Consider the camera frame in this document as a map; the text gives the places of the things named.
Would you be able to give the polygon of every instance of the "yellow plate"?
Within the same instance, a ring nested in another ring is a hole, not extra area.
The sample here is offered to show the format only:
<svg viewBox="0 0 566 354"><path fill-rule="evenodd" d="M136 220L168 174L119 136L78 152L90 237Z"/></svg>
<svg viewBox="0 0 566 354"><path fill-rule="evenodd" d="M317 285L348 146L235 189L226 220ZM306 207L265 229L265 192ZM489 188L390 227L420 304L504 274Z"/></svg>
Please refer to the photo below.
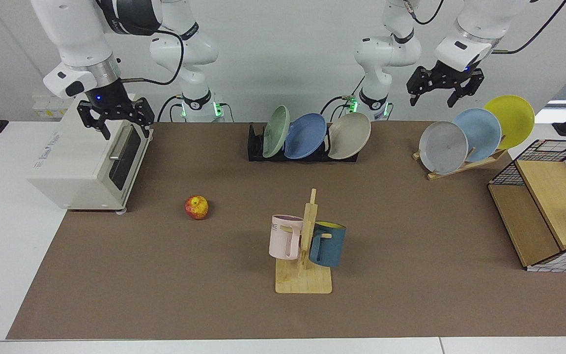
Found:
<svg viewBox="0 0 566 354"><path fill-rule="evenodd" d="M499 148L514 148L523 143L534 128L534 110L524 98L507 94L493 98L483 107L497 117L505 138Z"/></svg>

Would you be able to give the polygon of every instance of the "brown table mat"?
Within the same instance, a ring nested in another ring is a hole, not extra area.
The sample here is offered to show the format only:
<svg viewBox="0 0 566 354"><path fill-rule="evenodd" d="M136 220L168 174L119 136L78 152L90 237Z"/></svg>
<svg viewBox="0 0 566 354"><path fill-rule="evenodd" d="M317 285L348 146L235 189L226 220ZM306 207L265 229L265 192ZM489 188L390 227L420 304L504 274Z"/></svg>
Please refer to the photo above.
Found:
<svg viewBox="0 0 566 354"><path fill-rule="evenodd" d="M249 163L245 124L155 125L128 213L67 213L7 338L566 336L566 273L521 268L486 188L503 166L427 181L428 124L374 123L355 164ZM333 293L279 295L270 217L313 187L348 227Z"/></svg>

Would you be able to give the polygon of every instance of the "apple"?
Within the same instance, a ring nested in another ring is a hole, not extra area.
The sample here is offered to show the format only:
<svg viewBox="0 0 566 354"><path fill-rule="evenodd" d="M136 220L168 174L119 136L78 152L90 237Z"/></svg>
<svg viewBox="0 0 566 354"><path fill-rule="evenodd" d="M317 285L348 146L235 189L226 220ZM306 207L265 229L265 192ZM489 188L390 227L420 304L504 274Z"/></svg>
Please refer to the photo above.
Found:
<svg viewBox="0 0 566 354"><path fill-rule="evenodd" d="M209 203L202 195L192 195L185 202L187 215L194 220L202 220L209 212Z"/></svg>

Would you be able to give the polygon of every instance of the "wooden board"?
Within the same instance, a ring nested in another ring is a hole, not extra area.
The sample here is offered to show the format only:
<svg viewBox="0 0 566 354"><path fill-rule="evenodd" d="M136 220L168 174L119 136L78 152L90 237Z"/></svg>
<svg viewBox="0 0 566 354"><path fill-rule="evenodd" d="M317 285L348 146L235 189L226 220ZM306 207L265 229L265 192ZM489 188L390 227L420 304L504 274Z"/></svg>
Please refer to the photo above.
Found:
<svg viewBox="0 0 566 354"><path fill-rule="evenodd" d="M276 292L279 294L330 294L333 291L330 267L307 262L299 271L298 261L277 260Z"/></svg>
<svg viewBox="0 0 566 354"><path fill-rule="evenodd" d="M566 163L517 161L530 193L560 249L566 249Z"/></svg>
<svg viewBox="0 0 566 354"><path fill-rule="evenodd" d="M488 189L523 266L535 265L560 252L526 186L490 184Z"/></svg>

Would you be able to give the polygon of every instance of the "light blue plate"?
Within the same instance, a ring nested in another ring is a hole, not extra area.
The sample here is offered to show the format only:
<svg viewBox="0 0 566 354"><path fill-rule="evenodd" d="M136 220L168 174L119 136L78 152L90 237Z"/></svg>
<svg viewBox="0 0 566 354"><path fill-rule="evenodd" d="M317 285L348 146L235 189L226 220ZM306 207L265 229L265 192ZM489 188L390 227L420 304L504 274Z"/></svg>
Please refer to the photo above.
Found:
<svg viewBox="0 0 566 354"><path fill-rule="evenodd" d="M471 108L460 113L453 120L469 141L469 151L476 150L467 157L467 162L476 163L495 152L501 141L501 125L497 117L483 108Z"/></svg>
<svg viewBox="0 0 566 354"><path fill-rule="evenodd" d="M307 114L296 119L285 139L285 156L288 159L303 159L320 148L326 135L326 121L319 114Z"/></svg>

